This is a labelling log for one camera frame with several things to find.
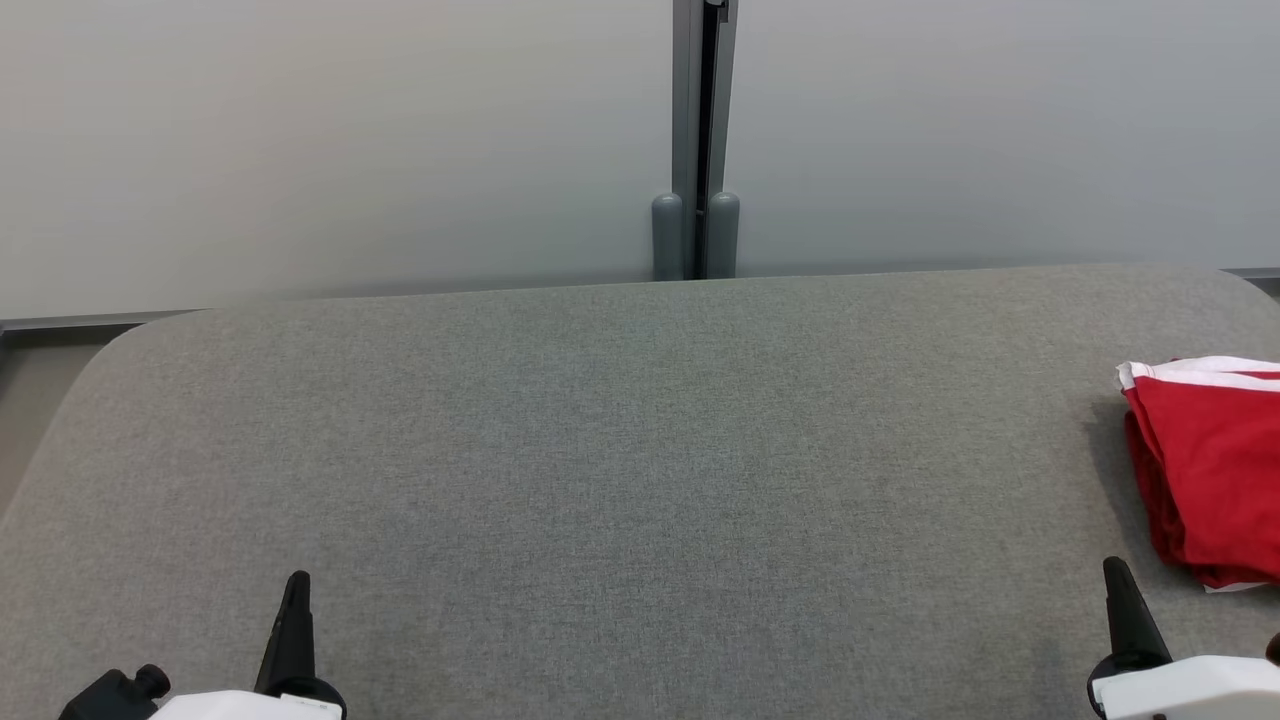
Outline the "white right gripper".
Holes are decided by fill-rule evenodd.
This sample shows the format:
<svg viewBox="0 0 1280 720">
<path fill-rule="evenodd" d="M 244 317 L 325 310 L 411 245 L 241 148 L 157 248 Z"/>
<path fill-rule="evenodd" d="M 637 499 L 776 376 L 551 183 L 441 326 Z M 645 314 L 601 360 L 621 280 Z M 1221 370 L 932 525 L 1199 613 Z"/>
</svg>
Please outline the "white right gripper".
<svg viewBox="0 0 1280 720">
<path fill-rule="evenodd" d="M 1280 720 L 1280 666 L 1217 655 L 1171 662 L 1129 565 L 1106 557 L 1102 568 L 1111 648 L 1102 666 L 1146 669 L 1091 683 L 1103 720 Z"/>
</svg>

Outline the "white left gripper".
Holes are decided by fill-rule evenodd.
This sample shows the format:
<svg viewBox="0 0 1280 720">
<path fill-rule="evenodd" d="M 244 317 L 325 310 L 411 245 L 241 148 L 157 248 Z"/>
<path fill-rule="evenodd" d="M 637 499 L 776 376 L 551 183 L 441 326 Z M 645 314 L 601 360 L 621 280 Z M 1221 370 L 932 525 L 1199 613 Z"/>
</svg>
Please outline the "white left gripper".
<svg viewBox="0 0 1280 720">
<path fill-rule="evenodd" d="M 347 720 L 340 693 L 315 678 L 310 596 L 310 574 L 293 571 L 271 625 L 255 692 L 178 694 L 150 720 Z"/>
</svg>

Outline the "red shorts white trim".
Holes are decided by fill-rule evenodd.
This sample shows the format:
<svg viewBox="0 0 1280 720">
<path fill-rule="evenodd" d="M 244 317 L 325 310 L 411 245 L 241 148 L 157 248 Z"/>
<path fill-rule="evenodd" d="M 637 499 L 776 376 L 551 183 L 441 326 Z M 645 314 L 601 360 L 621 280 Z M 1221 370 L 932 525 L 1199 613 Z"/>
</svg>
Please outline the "red shorts white trim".
<svg viewBox="0 0 1280 720">
<path fill-rule="evenodd" d="M 1280 577 L 1280 363 L 1123 363 L 1117 383 L 1164 468 L 1185 559 Z"/>
</svg>

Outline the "grey cylindrical bumper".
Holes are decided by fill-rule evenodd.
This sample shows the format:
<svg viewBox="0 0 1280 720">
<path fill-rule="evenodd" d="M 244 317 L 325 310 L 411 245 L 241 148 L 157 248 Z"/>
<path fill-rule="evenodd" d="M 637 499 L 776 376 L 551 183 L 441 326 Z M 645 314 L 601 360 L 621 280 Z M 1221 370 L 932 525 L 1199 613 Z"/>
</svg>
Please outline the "grey cylindrical bumper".
<svg viewBox="0 0 1280 720">
<path fill-rule="evenodd" d="M 719 192 L 707 201 L 704 224 L 704 274 L 707 279 L 737 275 L 740 199 Z"/>
<path fill-rule="evenodd" d="M 676 193 L 657 196 L 650 205 L 652 278 L 655 282 L 685 278 L 684 201 Z"/>
</svg>

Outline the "grey metal partition post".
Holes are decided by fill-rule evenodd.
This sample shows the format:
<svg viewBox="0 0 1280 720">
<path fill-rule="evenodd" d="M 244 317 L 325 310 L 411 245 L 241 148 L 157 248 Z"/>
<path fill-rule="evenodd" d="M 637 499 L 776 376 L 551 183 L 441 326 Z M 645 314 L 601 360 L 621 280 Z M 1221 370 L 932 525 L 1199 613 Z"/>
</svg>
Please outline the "grey metal partition post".
<svg viewBox="0 0 1280 720">
<path fill-rule="evenodd" d="M 671 188 L 684 201 L 684 281 L 705 281 L 707 201 L 724 184 L 740 0 L 673 0 Z"/>
</svg>

